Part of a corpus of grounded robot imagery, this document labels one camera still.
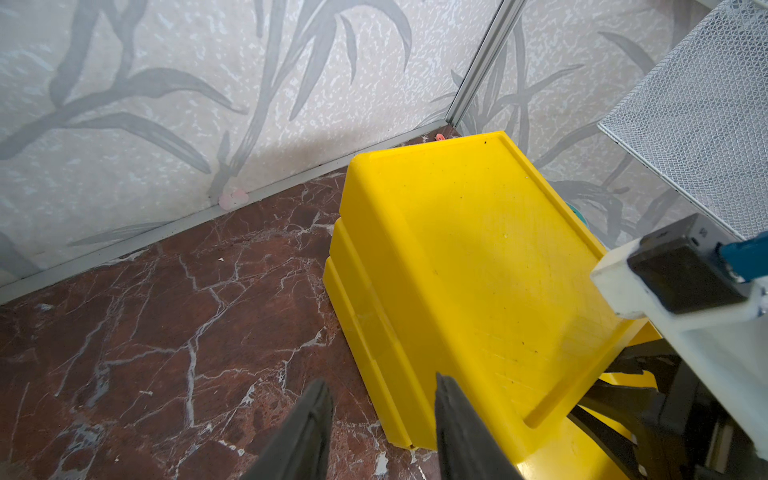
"yellow plastic bin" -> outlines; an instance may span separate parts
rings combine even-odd
[[[504,133],[358,155],[324,282],[387,439],[435,449],[440,372],[515,464],[605,458],[565,420],[644,325],[589,280],[604,252]]]

